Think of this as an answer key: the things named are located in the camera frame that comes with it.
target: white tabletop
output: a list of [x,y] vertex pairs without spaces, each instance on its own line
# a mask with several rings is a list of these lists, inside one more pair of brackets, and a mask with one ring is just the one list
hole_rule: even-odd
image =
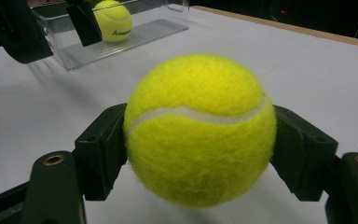
[[[190,9],[188,31],[65,71],[54,59],[20,64],[0,48],[0,193],[27,181],[36,159],[72,151],[111,105],[127,102],[155,65],[190,52],[228,56],[260,78],[275,105],[293,110],[358,151],[358,46]],[[171,205],[123,166],[106,202],[86,202],[89,223],[327,223],[324,194],[302,203],[270,166],[239,199],[208,210]]]

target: wooden table edge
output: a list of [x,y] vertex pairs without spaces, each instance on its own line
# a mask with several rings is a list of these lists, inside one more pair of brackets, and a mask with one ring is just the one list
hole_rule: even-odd
[[241,14],[237,14],[237,13],[233,13],[233,12],[227,12],[227,11],[214,9],[214,8],[210,8],[210,7],[193,6],[193,8],[202,10],[202,11],[212,12],[214,14],[218,14],[218,15],[222,15],[222,16],[226,16],[226,17],[230,17],[230,18],[235,18],[235,19],[244,20],[244,21],[251,21],[251,22],[255,22],[255,23],[259,23],[259,24],[263,24],[263,25],[281,28],[284,30],[294,31],[294,32],[301,33],[304,35],[312,35],[312,36],[316,36],[316,37],[320,37],[320,38],[336,40],[339,42],[358,46],[357,38],[348,37],[345,35],[330,34],[327,32],[312,30],[312,29],[294,26],[294,25],[285,24],[285,23],[276,22],[276,21],[263,20],[263,19],[259,19],[256,17],[245,16],[245,15],[241,15]]

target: dark background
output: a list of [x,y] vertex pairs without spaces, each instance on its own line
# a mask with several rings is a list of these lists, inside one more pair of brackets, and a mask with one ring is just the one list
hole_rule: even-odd
[[190,5],[358,38],[358,0],[190,0]]

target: fuzzy felt surface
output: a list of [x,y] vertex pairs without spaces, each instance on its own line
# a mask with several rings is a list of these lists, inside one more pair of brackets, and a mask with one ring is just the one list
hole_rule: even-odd
[[148,189],[204,208],[239,197],[258,180],[272,156],[276,119],[249,69],[190,54],[158,65],[139,83],[124,131],[131,167]]
[[119,2],[112,0],[100,2],[94,8],[94,15],[103,40],[118,42],[129,36],[132,29],[132,16]]

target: plastic box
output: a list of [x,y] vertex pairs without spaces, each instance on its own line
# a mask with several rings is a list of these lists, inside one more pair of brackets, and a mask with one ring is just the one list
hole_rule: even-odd
[[68,71],[188,29],[187,0],[132,0],[120,3],[132,16],[133,26],[128,38],[117,43],[102,41],[86,47],[82,46],[66,12],[66,3],[35,7],[33,13],[46,34],[53,57]]

